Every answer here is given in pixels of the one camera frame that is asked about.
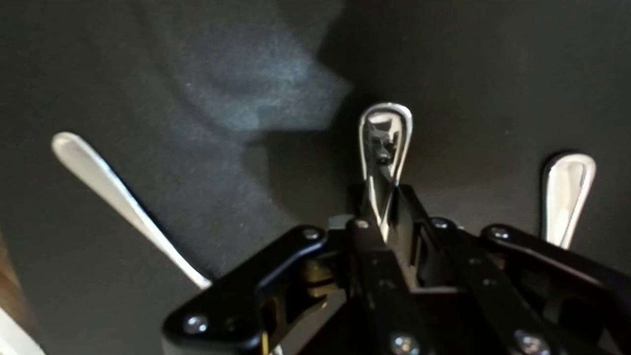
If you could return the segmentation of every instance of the bolt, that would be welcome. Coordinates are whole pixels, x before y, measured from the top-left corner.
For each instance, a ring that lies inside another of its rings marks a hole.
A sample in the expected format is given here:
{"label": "bolt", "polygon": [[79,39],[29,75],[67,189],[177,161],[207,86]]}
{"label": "bolt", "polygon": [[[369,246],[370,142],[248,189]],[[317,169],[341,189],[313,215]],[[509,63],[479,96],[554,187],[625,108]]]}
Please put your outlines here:
{"label": "bolt", "polygon": [[509,230],[503,228],[503,226],[493,226],[493,228],[491,228],[491,234],[493,234],[495,238],[509,238],[509,236],[510,236]]}
{"label": "bolt", "polygon": [[193,313],[183,321],[183,331],[187,335],[205,333],[207,329],[209,329],[209,319],[205,315]]}
{"label": "bolt", "polygon": [[317,230],[317,228],[303,228],[301,234],[303,234],[307,240],[317,240],[317,238],[319,238],[319,230]]}
{"label": "bolt", "polygon": [[284,351],[280,345],[276,345],[270,355],[284,355]]}
{"label": "bolt", "polygon": [[532,335],[532,333],[518,329],[518,331],[514,331],[514,339],[516,339],[518,349],[524,355],[550,355],[552,353],[550,345],[546,343],[544,337],[538,337],[538,335]]}
{"label": "bolt", "polygon": [[445,219],[432,219],[434,228],[449,228]]}
{"label": "bolt", "polygon": [[420,355],[418,341],[410,335],[396,335],[390,349],[394,355]]}
{"label": "bolt", "polygon": [[481,264],[481,258],[469,258],[469,264],[471,266]]}
{"label": "bolt", "polygon": [[355,226],[357,228],[369,228],[370,224],[367,220],[363,220],[363,219],[355,219]]}
{"label": "bolt", "polygon": [[497,280],[493,280],[493,278],[483,278],[481,284],[487,286],[487,288],[491,288],[491,286],[497,284]]}

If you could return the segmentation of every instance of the dark background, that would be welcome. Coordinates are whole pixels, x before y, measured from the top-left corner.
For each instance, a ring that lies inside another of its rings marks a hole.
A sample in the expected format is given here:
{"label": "dark background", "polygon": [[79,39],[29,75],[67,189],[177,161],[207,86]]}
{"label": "dark background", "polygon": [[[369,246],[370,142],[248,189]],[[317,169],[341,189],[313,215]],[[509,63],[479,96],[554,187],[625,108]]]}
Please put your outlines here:
{"label": "dark background", "polygon": [[49,155],[85,136],[193,264],[225,274],[345,211],[347,132],[416,114],[434,215],[536,230],[560,149],[599,177],[578,250],[631,272],[631,7],[621,0],[4,0],[0,230],[51,355],[154,355],[193,286]]}

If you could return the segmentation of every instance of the screw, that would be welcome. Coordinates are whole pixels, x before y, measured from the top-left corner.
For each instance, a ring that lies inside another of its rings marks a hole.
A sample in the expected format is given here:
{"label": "screw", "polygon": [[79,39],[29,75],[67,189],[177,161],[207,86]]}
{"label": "screw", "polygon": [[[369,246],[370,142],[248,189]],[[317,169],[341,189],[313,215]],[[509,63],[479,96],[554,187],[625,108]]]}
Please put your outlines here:
{"label": "screw", "polygon": [[475,258],[475,256],[473,256],[473,258],[469,258],[469,264],[471,264],[471,266],[481,264],[481,258]]}
{"label": "screw", "polygon": [[449,228],[445,219],[432,219],[434,228]]}
{"label": "screw", "polygon": [[363,220],[363,219],[355,219],[355,226],[357,228],[369,228],[370,224],[367,220]]}
{"label": "screw", "polygon": [[518,349],[524,355],[550,355],[552,353],[546,339],[532,335],[532,333],[526,333],[522,329],[514,331],[514,339],[516,339]]}
{"label": "screw", "polygon": [[207,329],[209,329],[209,319],[205,315],[193,313],[183,321],[183,331],[187,335],[205,333]]}
{"label": "screw", "polygon": [[493,228],[491,228],[491,234],[493,234],[495,238],[509,238],[509,236],[510,236],[509,230],[503,228],[503,226],[493,226]]}
{"label": "screw", "polygon": [[317,228],[303,228],[301,234],[303,234],[307,240],[317,240],[317,238],[319,238],[319,230],[317,230]]}
{"label": "screw", "polygon": [[493,280],[493,278],[483,278],[481,284],[487,286],[487,288],[491,288],[491,286],[497,284],[497,280]]}
{"label": "screw", "polygon": [[418,341],[410,335],[396,335],[390,349],[394,355],[420,355]]}

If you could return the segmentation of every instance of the black plastic part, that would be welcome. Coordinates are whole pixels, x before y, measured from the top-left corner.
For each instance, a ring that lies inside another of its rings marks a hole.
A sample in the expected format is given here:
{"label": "black plastic part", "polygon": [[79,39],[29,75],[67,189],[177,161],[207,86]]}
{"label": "black plastic part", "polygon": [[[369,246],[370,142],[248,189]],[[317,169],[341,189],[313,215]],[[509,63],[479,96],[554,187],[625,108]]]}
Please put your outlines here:
{"label": "black plastic part", "polygon": [[[211,290],[175,309],[163,323],[165,349],[181,355],[197,353],[262,353],[268,345],[262,307],[268,299],[282,299],[288,278],[299,262],[323,250],[327,234],[313,226],[298,226],[262,248]],[[191,335],[183,331],[189,315],[203,315],[209,327]]]}
{"label": "black plastic part", "polygon": [[[493,228],[507,230],[507,236],[493,236]],[[507,274],[530,301],[554,307],[548,311],[554,321],[583,339],[607,329],[617,347],[631,353],[631,280],[625,274],[507,224],[483,228],[481,240],[503,258]]]}

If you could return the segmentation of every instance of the black metal frame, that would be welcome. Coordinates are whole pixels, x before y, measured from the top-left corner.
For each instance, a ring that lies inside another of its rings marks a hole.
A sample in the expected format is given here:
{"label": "black metal frame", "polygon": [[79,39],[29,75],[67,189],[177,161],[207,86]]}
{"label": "black metal frame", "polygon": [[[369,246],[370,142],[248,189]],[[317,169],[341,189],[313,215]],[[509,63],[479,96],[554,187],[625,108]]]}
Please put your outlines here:
{"label": "black metal frame", "polygon": [[[335,290],[347,301],[301,353],[392,353],[398,335],[418,353],[599,353],[605,329],[609,351],[631,351],[627,276],[505,224],[471,236],[430,219],[408,185],[394,201],[398,256],[374,220],[292,228],[175,309],[163,325],[165,351],[270,353]],[[418,290],[410,291],[404,268],[416,270]],[[207,325],[187,331],[191,315]]]}

